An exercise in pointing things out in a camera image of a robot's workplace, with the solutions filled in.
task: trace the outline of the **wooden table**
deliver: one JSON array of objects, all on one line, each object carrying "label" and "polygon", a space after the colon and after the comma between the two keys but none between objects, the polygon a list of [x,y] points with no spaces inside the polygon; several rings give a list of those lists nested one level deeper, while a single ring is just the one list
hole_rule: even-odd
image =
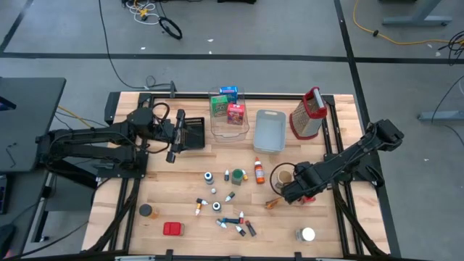
[{"label": "wooden table", "polygon": [[[352,95],[334,95],[343,145],[348,147],[356,142],[362,131],[355,101]],[[138,93],[123,92],[117,106],[115,122],[123,121],[126,115],[137,108]],[[303,257],[341,257],[339,228],[336,222],[334,198],[331,191],[316,196],[316,202],[299,206],[279,203],[275,209],[266,210],[264,203],[276,198],[269,183],[257,185],[254,177],[254,158],[258,156],[267,171],[281,162],[319,162],[326,153],[323,135],[302,141],[295,138],[287,123],[286,148],[279,155],[257,154],[253,151],[253,135],[256,112],[259,109],[275,109],[289,115],[298,105],[297,100],[250,100],[246,101],[250,130],[245,140],[234,143],[215,142],[210,127],[207,99],[156,99],[170,105],[169,118],[175,119],[178,109],[186,111],[187,117],[205,117],[206,147],[201,151],[182,152],[174,164],[165,161],[166,153],[150,155],[145,179],[141,182],[137,209],[142,204],[150,204],[160,211],[160,216],[151,220],[136,213],[130,241],[130,254],[165,254],[173,249],[174,255],[214,255],[214,256],[257,256],[293,257],[301,252]],[[163,108],[156,108],[161,115]],[[330,115],[329,130],[333,130]],[[336,152],[334,133],[330,133],[333,150]],[[150,142],[150,149],[161,148],[164,144]],[[249,180],[241,186],[223,180],[226,169],[245,169]],[[212,186],[204,182],[203,174],[211,172],[215,182]],[[92,246],[103,234],[115,215],[120,179],[113,178],[103,185],[95,195],[83,249]],[[210,190],[217,189],[215,195]],[[374,187],[367,182],[352,183],[357,218],[369,236],[385,252],[389,252],[384,222]],[[231,192],[236,193],[230,202],[224,202]],[[210,204],[218,201],[223,205],[222,213],[204,206],[199,216],[195,216],[196,198],[206,199]],[[245,213],[257,232],[255,237],[245,237],[237,233],[235,226],[219,227],[215,220],[224,216],[237,218],[240,211]],[[163,236],[163,223],[178,221],[185,224],[183,236]],[[352,230],[349,223],[347,233],[351,253],[355,253]],[[121,225],[118,248],[122,246],[125,221]],[[314,241],[300,243],[295,239],[295,230],[311,227],[315,230]]]}]

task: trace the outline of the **concrete floor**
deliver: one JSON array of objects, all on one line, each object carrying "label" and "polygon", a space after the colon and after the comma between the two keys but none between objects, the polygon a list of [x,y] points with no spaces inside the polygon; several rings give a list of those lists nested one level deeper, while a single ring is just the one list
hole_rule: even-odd
[{"label": "concrete floor", "polygon": [[[0,35],[8,32],[25,0],[0,1]],[[437,57],[440,43],[396,46],[356,28],[352,23],[354,0],[341,0],[356,57]],[[332,1],[259,0],[255,5],[213,0],[200,3],[172,1],[163,4],[169,18],[184,32],[177,41],[161,34],[158,26],[140,25],[118,1],[102,0],[110,50],[120,54],[295,54],[345,57]],[[381,18],[411,13],[417,4],[390,4],[360,0],[358,22],[379,29],[398,41],[449,39],[464,22],[464,4],[443,1],[434,14],[453,15],[447,27],[385,28]],[[92,0],[34,0],[5,52],[103,54],[104,38],[98,4]],[[346,62],[234,61],[234,60],[115,60],[120,76],[129,84],[143,85],[147,75],[158,83],[174,80],[179,91],[205,91],[236,84],[250,92],[303,93],[320,86],[328,94],[354,94]],[[433,110],[463,66],[357,64],[371,120],[389,118],[406,135],[400,148],[381,153],[391,210],[403,257],[425,260],[461,260],[464,241],[464,148],[446,128],[420,123],[416,116]],[[107,59],[0,59],[3,77],[65,77],[61,105],[81,117],[103,121],[109,91],[126,88],[117,80]],[[442,109],[462,109],[456,88]],[[72,128],[78,121],[61,117]],[[450,123],[459,133],[464,127]],[[52,128],[63,128],[54,121]],[[53,213],[45,234],[60,237],[88,218],[88,210]],[[59,229],[50,224],[59,223]],[[54,248],[36,256],[76,253],[84,229]],[[29,244],[35,249],[40,244]]]}]

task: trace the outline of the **cup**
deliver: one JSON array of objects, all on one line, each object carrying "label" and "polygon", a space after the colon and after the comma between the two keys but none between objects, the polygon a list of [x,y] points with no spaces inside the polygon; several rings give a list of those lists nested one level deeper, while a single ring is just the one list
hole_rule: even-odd
[{"label": "cup", "polygon": [[291,183],[293,181],[293,174],[291,174],[289,171],[282,170],[277,174],[277,183],[275,184],[275,187],[277,189],[282,189],[283,186],[285,186],[288,183]]}]

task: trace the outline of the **black table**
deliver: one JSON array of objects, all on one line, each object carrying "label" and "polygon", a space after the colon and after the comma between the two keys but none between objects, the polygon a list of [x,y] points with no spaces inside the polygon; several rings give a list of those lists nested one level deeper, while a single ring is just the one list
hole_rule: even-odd
[{"label": "black table", "polygon": [[[17,231],[9,255],[22,253],[36,203],[43,196],[48,171],[34,169],[35,139],[49,131],[65,83],[64,78],[0,78],[0,96],[17,105],[14,110],[0,112],[0,173],[7,174],[11,191],[0,225],[11,223],[28,208],[14,221]],[[14,166],[6,151],[8,145],[12,145]]]}]

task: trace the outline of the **glue bottle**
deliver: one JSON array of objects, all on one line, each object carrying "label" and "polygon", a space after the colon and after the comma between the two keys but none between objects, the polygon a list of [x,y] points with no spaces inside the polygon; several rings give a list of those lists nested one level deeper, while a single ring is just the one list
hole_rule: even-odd
[{"label": "glue bottle", "polygon": [[255,160],[254,173],[256,174],[256,183],[263,184],[265,182],[265,179],[264,179],[264,170],[262,170],[261,161],[260,159],[258,159],[258,157],[256,157],[256,159],[254,160]]}]

